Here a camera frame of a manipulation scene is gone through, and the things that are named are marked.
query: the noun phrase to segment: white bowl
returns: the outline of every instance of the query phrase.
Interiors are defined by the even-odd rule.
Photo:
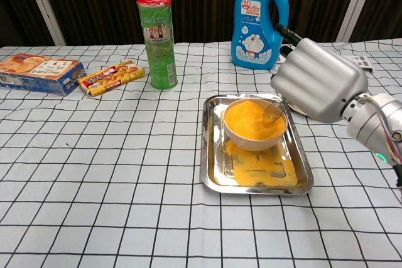
[[[250,99],[241,99],[241,100],[235,100],[233,103],[231,103],[229,106],[227,106],[225,112],[224,112],[224,129],[231,139],[232,142],[234,142],[235,145],[241,147],[244,150],[247,151],[262,151],[269,149],[270,147],[274,146],[280,139],[283,133],[286,132],[286,128],[288,127],[288,119],[285,116],[285,127],[283,128],[283,132],[278,134],[277,136],[270,137],[268,139],[263,139],[263,140],[256,140],[256,139],[248,139],[245,137],[242,137],[235,132],[233,132],[229,126],[226,124],[226,112],[233,106],[240,104],[241,102],[244,102],[245,100],[250,100]],[[251,99],[253,102],[258,103],[262,108],[267,108],[270,105],[270,102],[267,100],[261,100],[261,99]]]

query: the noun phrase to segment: green indicator light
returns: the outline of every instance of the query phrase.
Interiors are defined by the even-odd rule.
[[[378,157],[380,157],[385,163],[387,162],[387,159],[386,159],[385,156],[382,155],[381,153],[376,153],[376,155],[377,155]]]

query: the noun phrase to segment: blue bottle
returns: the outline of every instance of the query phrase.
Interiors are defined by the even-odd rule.
[[[232,61],[252,69],[270,69],[279,57],[282,36],[274,30],[269,17],[271,0],[236,0]],[[272,0],[279,11],[279,23],[287,26],[288,0]]]

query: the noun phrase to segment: stainless steel tray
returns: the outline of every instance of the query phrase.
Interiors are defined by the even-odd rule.
[[[308,192],[313,186],[313,174],[287,106],[285,106],[285,115],[288,119],[288,128],[279,143],[270,149],[272,154],[276,153],[275,160],[271,164],[272,166],[279,167],[280,172],[277,173],[278,170],[272,171],[270,169],[264,171],[251,169],[247,170],[247,172],[270,173],[268,177],[272,179],[285,178],[290,175],[289,179],[292,179],[292,181],[288,182],[289,185],[283,184],[286,182],[284,179],[278,179],[278,183],[282,181],[282,185],[266,185],[262,182],[257,182],[253,185],[243,185],[239,184],[239,182],[242,182],[238,181],[239,178],[236,180],[234,167],[237,168],[240,161],[236,161],[236,157],[227,152],[227,143],[230,139],[223,128],[222,113],[235,100],[255,98],[281,101],[278,96],[271,94],[216,95],[205,101],[202,121],[200,179],[209,188],[221,193],[301,195]],[[284,163],[277,162],[278,158],[283,160]],[[284,168],[285,163],[289,163],[289,160],[292,163],[291,166],[294,167],[290,173]]]

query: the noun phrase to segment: pringles can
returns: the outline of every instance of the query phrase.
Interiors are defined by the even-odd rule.
[[[165,90],[177,85],[171,0],[137,0],[152,86]]]

